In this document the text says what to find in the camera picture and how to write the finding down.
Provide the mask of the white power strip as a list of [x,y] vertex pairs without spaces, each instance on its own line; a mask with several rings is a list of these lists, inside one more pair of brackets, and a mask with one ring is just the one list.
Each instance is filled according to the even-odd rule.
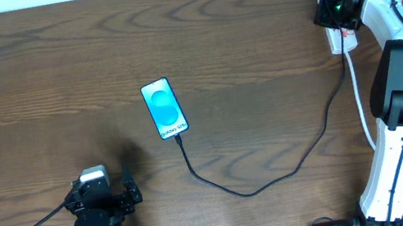
[[[322,4],[321,0],[317,0],[317,2],[319,5]],[[333,55],[340,55],[341,50],[349,52],[357,47],[358,40],[354,30],[343,28],[340,33],[339,29],[325,28],[325,33]]]

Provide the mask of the blue Galaxy smartphone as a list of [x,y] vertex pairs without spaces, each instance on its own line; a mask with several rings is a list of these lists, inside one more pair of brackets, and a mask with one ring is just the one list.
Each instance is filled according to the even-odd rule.
[[162,140],[189,129],[187,118],[166,77],[141,87],[140,93]]

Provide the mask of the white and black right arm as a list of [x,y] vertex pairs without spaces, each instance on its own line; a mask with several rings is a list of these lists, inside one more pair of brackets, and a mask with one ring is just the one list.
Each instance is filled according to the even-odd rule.
[[357,215],[343,226],[403,226],[403,5],[401,0],[317,0],[315,25],[334,54],[351,64],[345,43],[365,25],[382,48],[370,93],[377,124],[374,158]]

